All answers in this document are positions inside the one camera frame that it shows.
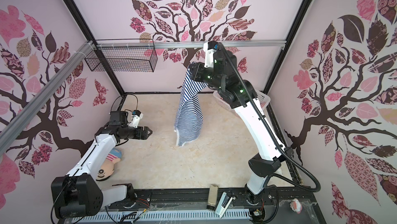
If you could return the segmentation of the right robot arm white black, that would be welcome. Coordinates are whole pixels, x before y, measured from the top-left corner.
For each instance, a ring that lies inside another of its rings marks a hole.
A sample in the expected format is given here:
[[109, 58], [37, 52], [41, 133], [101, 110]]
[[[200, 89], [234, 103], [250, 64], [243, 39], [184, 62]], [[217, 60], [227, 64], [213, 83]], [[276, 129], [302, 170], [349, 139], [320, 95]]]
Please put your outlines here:
[[255, 202], [264, 192], [272, 174], [285, 161], [281, 150], [288, 155], [292, 152], [283, 146], [266, 120], [256, 91], [239, 75], [236, 57], [231, 52], [209, 49], [205, 53], [204, 62], [194, 63], [189, 68], [194, 81], [207, 83], [217, 90], [221, 98], [243, 120], [255, 141], [258, 154], [248, 162], [252, 174], [246, 184], [247, 197], [250, 202]]

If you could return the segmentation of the blue white striped tank top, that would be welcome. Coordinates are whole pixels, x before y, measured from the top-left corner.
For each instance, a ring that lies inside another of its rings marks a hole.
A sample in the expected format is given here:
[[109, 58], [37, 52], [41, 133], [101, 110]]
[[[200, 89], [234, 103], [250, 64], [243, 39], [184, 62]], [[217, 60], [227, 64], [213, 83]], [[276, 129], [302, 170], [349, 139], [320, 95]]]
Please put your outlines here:
[[176, 145], [178, 147], [197, 140], [203, 126], [203, 114], [198, 94], [208, 84], [194, 81], [191, 76], [191, 70], [187, 70], [174, 124], [174, 130], [177, 135]]

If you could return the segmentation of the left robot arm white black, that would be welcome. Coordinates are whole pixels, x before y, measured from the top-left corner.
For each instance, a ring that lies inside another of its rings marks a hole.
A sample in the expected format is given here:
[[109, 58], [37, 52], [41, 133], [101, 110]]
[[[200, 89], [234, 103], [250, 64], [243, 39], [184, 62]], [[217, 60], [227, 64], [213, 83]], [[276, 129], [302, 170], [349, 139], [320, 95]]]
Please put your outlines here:
[[152, 134], [149, 127], [139, 126], [142, 117], [139, 110], [110, 112], [109, 122], [97, 131], [80, 161], [65, 176], [52, 182], [51, 216], [57, 219], [94, 216], [113, 203], [123, 200], [135, 202], [136, 195], [130, 183], [100, 189], [96, 176], [121, 140], [146, 140]]

